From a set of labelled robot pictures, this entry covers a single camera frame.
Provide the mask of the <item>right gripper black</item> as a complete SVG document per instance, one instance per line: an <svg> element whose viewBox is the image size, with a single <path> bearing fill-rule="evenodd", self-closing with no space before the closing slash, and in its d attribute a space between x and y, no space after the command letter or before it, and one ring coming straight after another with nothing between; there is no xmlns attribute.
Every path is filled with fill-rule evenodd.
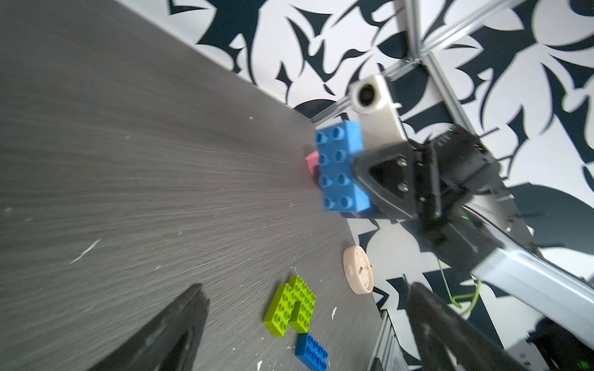
<svg viewBox="0 0 594 371"><path fill-rule="evenodd" d="M436 138L362 151L351 159L356 184L390 220L439 220L499 178L501 166L458 125Z"/></svg>

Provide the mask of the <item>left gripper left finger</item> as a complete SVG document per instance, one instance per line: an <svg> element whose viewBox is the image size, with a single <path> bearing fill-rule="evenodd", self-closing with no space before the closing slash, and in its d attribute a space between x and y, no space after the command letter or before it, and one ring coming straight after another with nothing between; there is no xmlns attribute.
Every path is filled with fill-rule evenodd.
<svg viewBox="0 0 594 371"><path fill-rule="evenodd" d="M92 370L191 370L210 301L193 284Z"/></svg>

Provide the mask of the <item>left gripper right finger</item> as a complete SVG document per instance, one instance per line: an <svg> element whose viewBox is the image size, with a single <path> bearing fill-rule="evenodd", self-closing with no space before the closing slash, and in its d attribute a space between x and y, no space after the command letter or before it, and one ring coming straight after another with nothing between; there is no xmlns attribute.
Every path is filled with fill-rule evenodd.
<svg viewBox="0 0 594 371"><path fill-rule="evenodd" d="M424 370L456 369L450 354L465 370L524 369L423 284L409 286L405 309Z"/></svg>

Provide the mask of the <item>light blue lego brick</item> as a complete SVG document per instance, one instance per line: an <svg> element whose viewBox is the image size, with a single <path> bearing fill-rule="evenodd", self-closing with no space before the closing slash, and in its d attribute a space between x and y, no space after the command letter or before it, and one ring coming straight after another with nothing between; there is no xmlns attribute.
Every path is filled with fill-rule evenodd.
<svg viewBox="0 0 594 371"><path fill-rule="evenodd" d="M369 209L371 201L354 181L351 170L351 159L363 150L360 125L344 121L318 130L315 140L324 208L336 213Z"/></svg>

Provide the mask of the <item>dark blue lego brick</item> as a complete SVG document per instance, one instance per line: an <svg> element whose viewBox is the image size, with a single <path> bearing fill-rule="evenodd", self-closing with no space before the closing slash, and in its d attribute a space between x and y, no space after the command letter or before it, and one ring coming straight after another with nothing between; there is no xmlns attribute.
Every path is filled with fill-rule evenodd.
<svg viewBox="0 0 594 371"><path fill-rule="evenodd" d="M328 352L309 333L300 334L295 356L311 371L328 369Z"/></svg>

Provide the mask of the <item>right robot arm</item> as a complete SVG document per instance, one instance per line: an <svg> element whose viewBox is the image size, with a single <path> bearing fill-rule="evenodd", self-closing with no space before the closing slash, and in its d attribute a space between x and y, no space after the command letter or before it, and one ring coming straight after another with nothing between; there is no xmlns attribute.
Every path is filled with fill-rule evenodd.
<svg viewBox="0 0 594 371"><path fill-rule="evenodd" d="M491 192L510 199L499 164L478 136L455 126L427 142L399 123L362 126L362 150L349 162L354 182L380 217L359 237L374 267L416 243L402 268L433 254L451 269L493 285L543 315L530 335L557 370L593 368L593 286L535 251L529 232L504 230L470 207Z"/></svg>

